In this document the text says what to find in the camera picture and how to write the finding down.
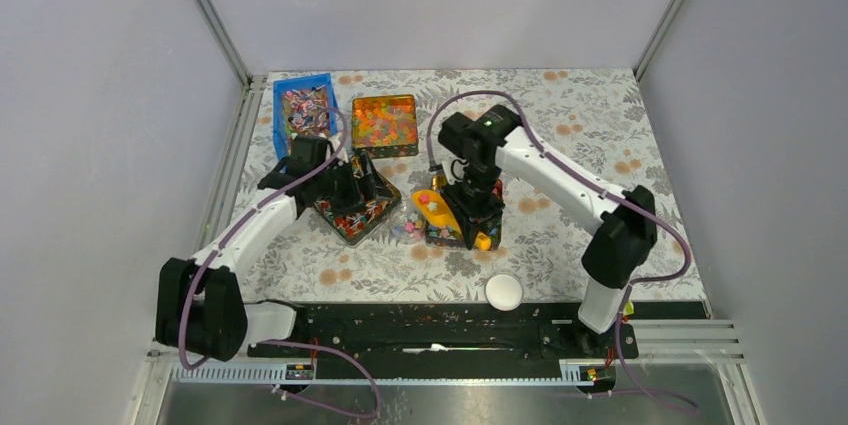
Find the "orange plastic scoop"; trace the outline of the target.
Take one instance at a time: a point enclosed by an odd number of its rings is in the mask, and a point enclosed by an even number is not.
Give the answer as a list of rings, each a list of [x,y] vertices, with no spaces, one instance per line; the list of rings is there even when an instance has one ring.
[[[423,215],[427,222],[440,228],[449,228],[459,232],[463,239],[466,233],[461,230],[460,222],[454,216],[442,195],[431,189],[415,191],[411,194],[413,205]]]

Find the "clear plastic jar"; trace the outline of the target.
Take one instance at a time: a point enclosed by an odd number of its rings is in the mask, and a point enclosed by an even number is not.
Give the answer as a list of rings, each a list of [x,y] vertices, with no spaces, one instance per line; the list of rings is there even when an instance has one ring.
[[[389,230],[392,238],[399,244],[414,245],[423,240],[426,221],[418,208],[406,200],[392,211]]]

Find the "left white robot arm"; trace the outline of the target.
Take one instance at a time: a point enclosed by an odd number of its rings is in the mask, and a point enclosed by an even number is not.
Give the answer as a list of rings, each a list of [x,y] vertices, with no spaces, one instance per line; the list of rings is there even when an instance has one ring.
[[[241,275],[309,209],[355,244],[400,198],[367,153],[346,153],[342,134],[295,137],[239,217],[190,258],[171,258],[162,266],[155,341],[202,360],[228,361],[271,340],[285,355],[301,354],[311,332],[296,320],[295,306],[280,300],[246,303]]]

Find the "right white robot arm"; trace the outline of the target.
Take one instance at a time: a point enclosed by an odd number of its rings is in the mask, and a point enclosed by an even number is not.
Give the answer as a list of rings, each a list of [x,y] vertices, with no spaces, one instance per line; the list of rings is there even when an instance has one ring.
[[[504,204],[494,194],[502,172],[528,182],[570,212],[590,236],[581,257],[589,281],[573,341],[583,355],[597,357],[612,345],[611,327],[625,288],[657,242],[657,226],[649,218],[655,197],[643,186],[626,190],[589,174],[531,132],[519,114],[503,105],[476,120],[452,114],[442,123],[438,142],[465,168],[440,194],[466,246],[502,217]]]

